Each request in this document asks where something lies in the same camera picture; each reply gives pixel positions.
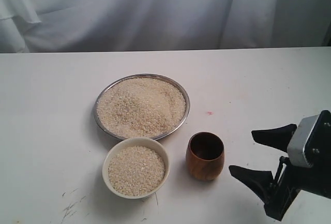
bowl rim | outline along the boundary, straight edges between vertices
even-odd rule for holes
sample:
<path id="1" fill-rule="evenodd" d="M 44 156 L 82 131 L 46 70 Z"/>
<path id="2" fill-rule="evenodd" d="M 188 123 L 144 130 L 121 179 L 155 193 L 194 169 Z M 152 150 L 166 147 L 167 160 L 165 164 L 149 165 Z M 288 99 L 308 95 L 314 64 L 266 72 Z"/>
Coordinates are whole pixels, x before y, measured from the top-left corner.
<path id="1" fill-rule="evenodd" d="M 118 79 L 116 80 L 115 82 L 109 84 L 106 88 L 103 89 L 103 91 L 99 94 L 99 96 L 97 97 L 95 103 L 94 103 L 94 106 L 93 106 L 93 116 L 94 116 L 94 119 L 96 121 L 96 123 L 98 124 L 98 126 L 105 132 L 107 133 L 108 135 L 112 136 L 113 138 L 117 139 L 117 140 L 120 140 L 120 141 L 123 141 L 123 140 L 126 140 L 127 138 L 125 137 L 122 137 L 122 136 L 118 136 L 116 134 L 114 134 L 113 132 L 109 131 L 106 129 L 106 127 L 101 123 L 100 119 L 99 119 L 99 116 L 98 116 L 98 113 L 97 113 L 97 106 L 98 106 L 98 101 L 99 99 L 101 98 L 101 96 L 107 91 L 109 90 L 110 88 L 112 88 L 113 86 L 125 81 L 125 80 L 128 80 L 128 79 L 132 79 L 132 78 L 153 78 L 153 79 L 158 79 L 160 81 L 163 81 L 163 82 L 167 82 L 167 83 L 170 83 L 171 85 L 173 85 L 174 87 L 176 87 L 180 92 L 181 94 L 183 95 L 184 97 L 184 101 L 185 101 L 185 112 L 184 112 L 184 115 L 182 117 L 182 119 L 179 121 L 179 123 L 176 125 L 176 127 L 174 127 L 171 131 L 169 132 L 165 132 L 165 133 L 162 133 L 160 135 L 157 135 L 157 136 L 154 136 L 154 137 L 147 137 L 147 138 L 150 138 L 150 139 L 153 139 L 153 140 L 159 140 L 159 139 L 162 139 L 170 134 L 172 134 L 174 131 L 176 131 L 177 129 L 179 129 L 179 127 L 185 122 L 189 112 L 190 112 L 190 107 L 191 107 L 191 104 L 190 104 L 190 98 L 187 94 L 187 92 L 185 91 L 185 89 L 179 84 L 177 83 L 176 81 L 168 78 L 168 77 L 165 77 L 165 76 L 161 76 L 161 75 L 158 75 L 158 74 L 148 74 L 148 73 L 144 73 L 144 74 L 134 74 L 134 75 L 130 75 L 130 76 L 127 76 L 127 77 L 124 77 L 124 78 L 121 78 L 121 79 Z"/>
<path id="2" fill-rule="evenodd" d="M 115 150 L 116 147 L 118 147 L 118 146 L 122 146 L 122 145 L 124 145 L 125 143 L 129 143 L 129 144 L 130 144 L 132 141 L 137 140 L 137 139 L 140 139 L 140 140 L 146 140 L 146 141 L 148 141 L 148 142 L 155 143 L 158 147 L 160 147 L 161 150 L 164 151 L 164 153 L 165 153 L 165 155 L 166 155 L 166 157 L 167 157 L 167 161 L 168 161 L 167 164 L 166 164 L 166 162 L 165 162 L 164 159 L 163 159 L 163 162 L 164 162 L 165 168 L 167 168 L 167 169 L 166 169 L 166 171 L 165 171 L 165 173 L 164 173 L 164 177 L 163 177 L 161 183 L 160 183 L 155 189 L 153 189 L 153 190 L 150 191 L 149 193 L 146 193 L 146 194 L 141 195 L 141 196 L 127 196 L 127 195 L 124 195 L 124 194 L 122 194 L 122 193 L 116 191 L 116 190 L 114 189 L 114 187 L 112 186 L 112 184 L 110 183 L 109 176 L 108 176 L 109 162 L 108 162 L 108 163 L 106 163 L 106 162 L 107 162 L 108 157 L 113 153 L 113 151 Z M 106 155 L 106 157 L 105 157 L 105 159 L 104 159 L 104 161 L 103 161 L 103 164 L 102 164 L 102 171 L 101 171 L 103 181 L 104 181 L 104 183 L 106 184 L 107 188 L 108 188 L 111 192 L 113 192 L 115 195 L 117 195 L 117 196 L 119 196 L 119 197 L 122 197 L 122 198 L 126 198 L 126 199 L 142 199 L 142 198 L 146 198 L 146 197 L 151 196 L 152 194 L 154 194 L 156 191 L 158 191 L 158 190 L 162 187 L 162 185 L 165 183 L 165 181 L 167 180 L 167 178 L 168 178 L 168 176 L 169 176 L 169 172 L 170 172 L 170 159 L 169 159 L 169 155 L 168 155 L 166 149 L 165 149 L 164 146 L 163 146 L 162 144 L 160 144 L 158 141 L 153 140 L 153 139 L 151 139 L 151 138 L 147 138 L 147 137 L 135 137 L 135 138 L 129 138 L 129 139 L 126 139 L 126 140 L 124 140 L 124 141 L 122 141 L 122 142 L 116 144 L 115 146 L 113 146 L 113 147 L 110 149 L 110 151 L 107 153 L 107 155 Z"/>

white bowl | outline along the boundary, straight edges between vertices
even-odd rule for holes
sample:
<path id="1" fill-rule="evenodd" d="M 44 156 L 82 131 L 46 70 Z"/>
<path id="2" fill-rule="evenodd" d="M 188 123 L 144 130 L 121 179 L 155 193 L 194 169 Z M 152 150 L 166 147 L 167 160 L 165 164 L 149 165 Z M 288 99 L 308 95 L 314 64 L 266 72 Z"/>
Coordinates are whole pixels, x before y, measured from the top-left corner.
<path id="1" fill-rule="evenodd" d="M 159 184 L 159 186 L 157 186 L 151 192 L 141 195 L 141 196 L 126 196 L 126 195 L 116 191 L 113 188 L 113 186 L 109 180 L 108 167 L 109 167 L 109 163 L 110 163 L 111 159 L 113 157 L 115 157 L 121 150 L 123 150 L 127 147 L 130 147 L 130 146 L 136 146 L 136 145 L 148 147 L 148 148 L 154 150 L 156 153 L 158 153 L 161 156 L 161 158 L 163 159 L 166 171 L 164 173 L 164 178 L 163 178 L 162 182 Z M 102 166 L 102 177 L 103 177 L 103 180 L 104 180 L 105 184 L 107 185 L 107 187 L 114 194 L 118 195 L 119 197 L 123 197 L 123 198 L 127 198 L 127 199 L 142 199 L 142 198 L 147 198 L 147 197 L 151 196 L 159 188 L 162 187 L 162 185 L 165 183 L 165 181 L 168 178 L 169 171 L 170 171 L 169 157 L 168 157 L 168 154 L 167 154 L 166 150 L 164 149 L 163 145 L 161 145 L 159 142 L 152 140 L 150 138 L 130 138 L 130 139 L 127 139 L 127 140 L 124 140 L 124 141 L 118 143 L 108 152 L 106 159 L 104 160 L 103 166 Z"/>

rice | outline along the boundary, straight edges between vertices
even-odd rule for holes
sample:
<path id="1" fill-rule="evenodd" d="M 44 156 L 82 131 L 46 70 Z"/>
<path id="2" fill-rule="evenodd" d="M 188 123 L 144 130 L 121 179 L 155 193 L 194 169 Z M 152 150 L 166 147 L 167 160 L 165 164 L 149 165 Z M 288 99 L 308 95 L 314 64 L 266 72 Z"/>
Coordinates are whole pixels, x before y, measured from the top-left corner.
<path id="1" fill-rule="evenodd" d="M 123 149 L 110 161 L 108 175 L 114 189 L 127 196 L 141 196 L 163 180 L 165 166 L 154 150 L 145 146 Z"/>
<path id="2" fill-rule="evenodd" d="M 103 93 L 97 114 L 110 132 L 124 137 L 155 137 L 171 131 L 184 116 L 185 100 L 170 83 L 133 78 Z"/>

screw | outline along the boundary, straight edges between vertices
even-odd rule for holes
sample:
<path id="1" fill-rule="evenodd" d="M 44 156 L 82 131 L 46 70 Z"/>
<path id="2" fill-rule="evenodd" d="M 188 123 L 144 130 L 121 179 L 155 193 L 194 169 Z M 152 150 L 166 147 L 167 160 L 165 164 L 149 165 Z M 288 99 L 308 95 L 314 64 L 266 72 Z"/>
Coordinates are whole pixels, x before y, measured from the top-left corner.
<path id="1" fill-rule="evenodd" d="M 320 153 L 320 150 L 318 150 L 317 148 L 313 148 L 312 149 L 312 153 L 319 154 Z"/>

table surface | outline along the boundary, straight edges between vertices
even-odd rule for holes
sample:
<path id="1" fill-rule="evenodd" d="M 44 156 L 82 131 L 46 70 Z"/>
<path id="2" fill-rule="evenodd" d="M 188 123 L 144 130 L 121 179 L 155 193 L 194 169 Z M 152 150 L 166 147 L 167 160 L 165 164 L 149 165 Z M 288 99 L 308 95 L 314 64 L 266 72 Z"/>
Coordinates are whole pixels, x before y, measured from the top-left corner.
<path id="1" fill-rule="evenodd" d="M 106 188 L 101 165 L 116 142 L 92 117 L 98 94 L 136 73 L 170 77 L 191 100 L 187 121 L 160 141 L 169 178 L 145 201 Z M 0 223 L 277 222 L 228 166 L 275 173 L 285 153 L 255 144 L 250 132 L 331 110 L 330 82 L 331 48 L 0 54 Z M 211 183 L 192 179 L 184 164 L 199 131 L 225 146 Z M 301 191 L 283 223 L 330 223 L 330 210 L 331 200 Z"/>

